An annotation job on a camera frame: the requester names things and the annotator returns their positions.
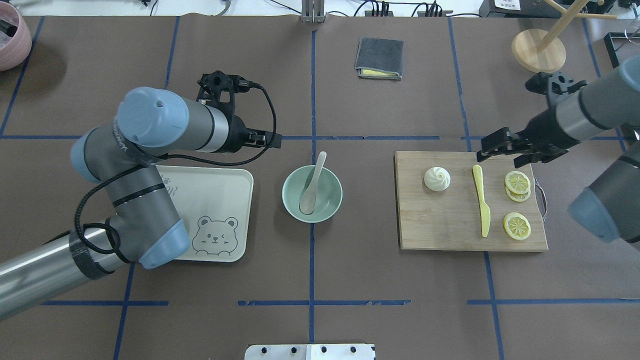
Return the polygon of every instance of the light green bowl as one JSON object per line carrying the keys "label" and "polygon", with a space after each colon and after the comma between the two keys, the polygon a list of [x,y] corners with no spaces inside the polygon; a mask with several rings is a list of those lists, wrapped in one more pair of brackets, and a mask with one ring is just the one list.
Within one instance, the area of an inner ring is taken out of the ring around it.
{"label": "light green bowl", "polygon": [[308,223],[325,221],[335,214],[342,204],[342,185],[338,177],[329,169],[323,168],[318,179],[318,196],[314,212],[305,215],[300,211],[300,199],[311,182],[313,165],[297,168],[287,176],[282,186],[282,202],[292,217]]}

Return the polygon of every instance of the lemon slice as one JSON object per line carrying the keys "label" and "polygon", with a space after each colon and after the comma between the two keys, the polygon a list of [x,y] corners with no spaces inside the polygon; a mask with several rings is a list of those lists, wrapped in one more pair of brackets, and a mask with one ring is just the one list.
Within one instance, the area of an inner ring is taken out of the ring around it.
{"label": "lemon slice", "polygon": [[504,192],[507,193],[507,196],[509,197],[509,199],[516,202],[526,201],[531,196],[531,190],[529,190],[526,193],[514,193],[511,190],[509,190],[509,188],[506,186],[504,187]]}
{"label": "lemon slice", "polygon": [[524,240],[531,235],[531,224],[520,213],[508,213],[502,221],[504,230],[512,239]]}
{"label": "lemon slice", "polygon": [[512,193],[525,194],[531,190],[529,178],[522,172],[511,171],[504,177],[504,184]]}

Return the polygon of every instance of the wooden stand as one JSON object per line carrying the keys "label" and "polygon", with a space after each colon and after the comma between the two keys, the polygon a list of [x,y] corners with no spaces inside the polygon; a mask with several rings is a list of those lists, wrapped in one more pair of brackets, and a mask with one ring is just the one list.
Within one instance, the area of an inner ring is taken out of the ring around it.
{"label": "wooden stand", "polygon": [[553,28],[549,32],[540,29],[525,30],[517,34],[511,43],[511,51],[516,61],[531,72],[554,72],[564,65],[566,49],[557,37],[574,17],[616,19],[614,15],[579,13],[589,0],[575,0],[568,10],[553,0],[545,2],[563,13]]}

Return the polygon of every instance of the wooden cutting board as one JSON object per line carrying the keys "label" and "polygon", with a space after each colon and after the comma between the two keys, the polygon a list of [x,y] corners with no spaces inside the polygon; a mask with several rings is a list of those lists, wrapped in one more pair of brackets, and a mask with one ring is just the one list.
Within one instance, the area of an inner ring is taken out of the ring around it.
{"label": "wooden cutting board", "polygon": [[[396,197],[400,248],[412,250],[547,251],[547,237],[534,193],[525,202],[509,199],[504,176],[512,170],[514,156],[496,156],[480,163],[484,173],[484,197],[491,208],[491,227],[481,236],[480,209],[471,168],[474,152],[397,151]],[[424,184],[424,173],[444,167],[451,184],[443,192]],[[527,174],[534,192],[531,165],[518,169]],[[526,240],[510,238],[502,220],[508,213],[523,214],[531,224]]]}

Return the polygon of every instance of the bear drawing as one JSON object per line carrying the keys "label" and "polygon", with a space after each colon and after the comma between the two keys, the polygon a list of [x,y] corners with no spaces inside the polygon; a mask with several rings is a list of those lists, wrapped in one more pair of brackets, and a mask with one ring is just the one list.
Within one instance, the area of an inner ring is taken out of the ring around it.
{"label": "bear drawing", "polygon": [[222,255],[231,253],[238,247],[236,228],[238,220],[227,218],[225,221],[211,220],[204,216],[198,220],[198,232],[191,242],[196,254],[201,251],[207,255]]}

